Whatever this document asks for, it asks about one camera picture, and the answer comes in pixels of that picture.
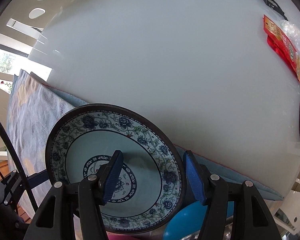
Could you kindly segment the blue floral ceramic plate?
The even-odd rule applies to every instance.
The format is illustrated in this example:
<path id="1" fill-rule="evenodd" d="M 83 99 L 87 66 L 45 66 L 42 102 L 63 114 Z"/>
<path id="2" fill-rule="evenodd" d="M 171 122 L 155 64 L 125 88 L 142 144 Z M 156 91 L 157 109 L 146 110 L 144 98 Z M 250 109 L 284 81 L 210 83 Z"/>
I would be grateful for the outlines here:
<path id="1" fill-rule="evenodd" d="M 161 227 L 186 193 L 183 163 L 170 139 L 143 116 L 115 105 L 65 113 L 48 136 L 45 165 L 51 183 L 89 183 L 113 233 Z"/>

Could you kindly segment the blue plastic bowl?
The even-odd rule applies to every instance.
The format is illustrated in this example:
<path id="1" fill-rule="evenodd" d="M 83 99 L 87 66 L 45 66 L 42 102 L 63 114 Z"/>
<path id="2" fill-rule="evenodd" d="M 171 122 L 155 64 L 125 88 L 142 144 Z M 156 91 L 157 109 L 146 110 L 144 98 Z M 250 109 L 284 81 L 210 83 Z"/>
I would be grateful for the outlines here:
<path id="1" fill-rule="evenodd" d="M 179 211 L 167 224 L 162 239 L 182 239 L 199 231 L 202 227 L 207 206 L 196 201 Z"/>

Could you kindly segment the patterned fan-motif tablecloth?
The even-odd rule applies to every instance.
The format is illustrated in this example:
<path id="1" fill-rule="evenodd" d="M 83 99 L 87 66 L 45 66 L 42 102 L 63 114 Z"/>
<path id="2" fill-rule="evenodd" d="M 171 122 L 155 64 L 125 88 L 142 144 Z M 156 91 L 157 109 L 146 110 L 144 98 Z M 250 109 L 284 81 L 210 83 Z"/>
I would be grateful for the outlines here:
<path id="1" fill-rule="evenodd" d="M 45 146 L 54 124 L 66 112 L 88 104 L 86 101 L 52 88 L 36 74 L 21 70 L 14 75 L 8 103 L 6 132 L 12 142 L 25 174 L 30 176 L 45 167 Z M 194 153 L 198 163 L 207 166 L 210 172 L 232 183 L 251 180 L 261 196 L 267 201 L 283 201 L 275 190 L 244 176 L 235 170 L 201 157 Z M 38 205 L 50 189 L 51 184 L 43 183 L 33 190 Z"/>

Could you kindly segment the white chair right side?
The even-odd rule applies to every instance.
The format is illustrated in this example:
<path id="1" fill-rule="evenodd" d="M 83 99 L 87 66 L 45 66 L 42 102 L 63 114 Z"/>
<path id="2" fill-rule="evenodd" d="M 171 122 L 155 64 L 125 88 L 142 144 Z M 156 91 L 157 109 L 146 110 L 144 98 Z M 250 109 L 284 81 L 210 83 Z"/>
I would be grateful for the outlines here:
<path id="1" fill-rule="evenodd" d="M 274 214 L 276 224 L 293 235 L 300 233 L 300 172 L 292 189 Z"/>

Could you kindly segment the red snack packet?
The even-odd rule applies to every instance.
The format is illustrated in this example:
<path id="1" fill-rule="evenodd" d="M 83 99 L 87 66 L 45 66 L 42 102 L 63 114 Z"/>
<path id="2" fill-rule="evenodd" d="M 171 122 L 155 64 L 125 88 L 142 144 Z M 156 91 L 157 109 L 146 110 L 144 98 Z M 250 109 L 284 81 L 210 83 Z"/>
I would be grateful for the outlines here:
<path id="1" fill-rule="evenodd" d="M 267 34 L 267 43 L 300 83 L 300 57 L 287 35 L 268 16 L 263 16 L 263 29 Z"/>

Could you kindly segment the white chair with oval holes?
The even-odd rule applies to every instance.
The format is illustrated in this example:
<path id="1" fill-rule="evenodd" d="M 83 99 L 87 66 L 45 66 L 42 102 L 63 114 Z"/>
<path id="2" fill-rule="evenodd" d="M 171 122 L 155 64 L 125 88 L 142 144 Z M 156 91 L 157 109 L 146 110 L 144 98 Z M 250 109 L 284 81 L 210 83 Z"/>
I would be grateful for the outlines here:
<path id="1" fill-rule="evenodd" d="M 42 32 L 66 3 L 71 0 L 0 0 L 0 50 L 21 59 L 13 62 L 13 71 L 34 69 L 48 77 L 51 69 L 29 60 L 35 44 L 43 44 Z"/>

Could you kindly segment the clear plastic bag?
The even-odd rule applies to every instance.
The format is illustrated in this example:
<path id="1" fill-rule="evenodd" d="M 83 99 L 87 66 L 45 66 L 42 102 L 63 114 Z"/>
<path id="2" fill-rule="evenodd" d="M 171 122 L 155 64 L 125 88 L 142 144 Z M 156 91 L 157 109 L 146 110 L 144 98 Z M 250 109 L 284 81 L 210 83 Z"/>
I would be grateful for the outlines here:
<path id="1" fill-rule="evenodd" d="M 294 47 L 296 48 L 300 56 L 300 28 L 298 28 L 294 23 L 291 23 L 287 20 L 280 21 L 280 27 L 283 32 L 288 36 L 292 41 Z"/>

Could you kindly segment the black object on table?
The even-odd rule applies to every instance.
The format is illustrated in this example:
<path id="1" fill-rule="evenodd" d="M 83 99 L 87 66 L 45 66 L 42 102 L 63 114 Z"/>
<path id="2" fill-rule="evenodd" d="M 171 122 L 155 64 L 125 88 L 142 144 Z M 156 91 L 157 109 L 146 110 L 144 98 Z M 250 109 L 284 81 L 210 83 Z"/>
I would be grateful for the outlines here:
<path id="1" fill-rule="evenodd" d="M 284 20 L 286 21 L 288 20 L 288 18 L 285 16 L 285 12 L 281 9 L 279 4 L 275 0 L 263 0 L 263 1 L 268 7 L 270 7 L 271 9 L 276 11 L 279 15 L 281 15 L 281 17 Z"/>

